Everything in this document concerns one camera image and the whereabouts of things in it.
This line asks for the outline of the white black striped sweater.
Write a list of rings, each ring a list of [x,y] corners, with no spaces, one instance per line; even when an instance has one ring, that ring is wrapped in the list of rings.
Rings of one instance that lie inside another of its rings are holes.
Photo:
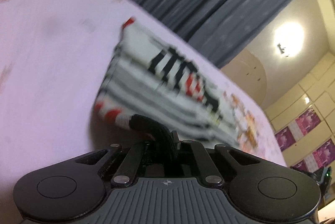
[[[223,91],[134,18],[121,28],[94,109],[110,123],[139,114],[192,139],[238,146],[238,122]]]

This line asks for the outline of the cream arched cabinet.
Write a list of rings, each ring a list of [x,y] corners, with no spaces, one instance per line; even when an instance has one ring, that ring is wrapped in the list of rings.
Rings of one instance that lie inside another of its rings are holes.
[[[221,71],[258,105],[262,104],[267,90],[266,72],[259,59],[249,50],[241,51]]]

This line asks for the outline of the pink floral bed sheet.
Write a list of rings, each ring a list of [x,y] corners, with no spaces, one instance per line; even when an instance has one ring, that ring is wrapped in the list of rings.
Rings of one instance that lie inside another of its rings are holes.
[[[19,223],[15,183],[25,174],[145,135],[92,113],[97,91],[130,17],[174,45],[254,116],[261,158],[283,165],[261,108],[183,40],[130,0],[1,0],[1,223]]]

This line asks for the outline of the purple wall poster lower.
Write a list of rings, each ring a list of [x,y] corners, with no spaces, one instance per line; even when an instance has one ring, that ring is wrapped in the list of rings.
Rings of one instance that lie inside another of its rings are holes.
[[[327,167],[333,161],[334,142],[332,139],[329,139],[293,167],[302,171],[316,172],[321,167]]]

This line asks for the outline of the purple wall poster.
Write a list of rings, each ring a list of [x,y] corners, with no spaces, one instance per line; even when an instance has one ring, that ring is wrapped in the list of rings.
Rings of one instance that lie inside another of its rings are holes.
[[[320,116],[315,109],[310,106],[300,116],[291,121],[287,126],[275,134],[278,146],[281,151],[285,151],[309,132],[311,132],[321,122]]]
[[[332,139],[329,139],[293,167],[302,171],[316,172],[321,167],[327,167],[333,161],[334,142]]]

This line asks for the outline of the wall lamp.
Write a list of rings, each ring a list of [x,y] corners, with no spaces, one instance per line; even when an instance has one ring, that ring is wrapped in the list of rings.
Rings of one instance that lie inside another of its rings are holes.
[[[280,57],[297,56],[303,46],[305,31],[301,23],[288,21],[274,29],[273,46]]]

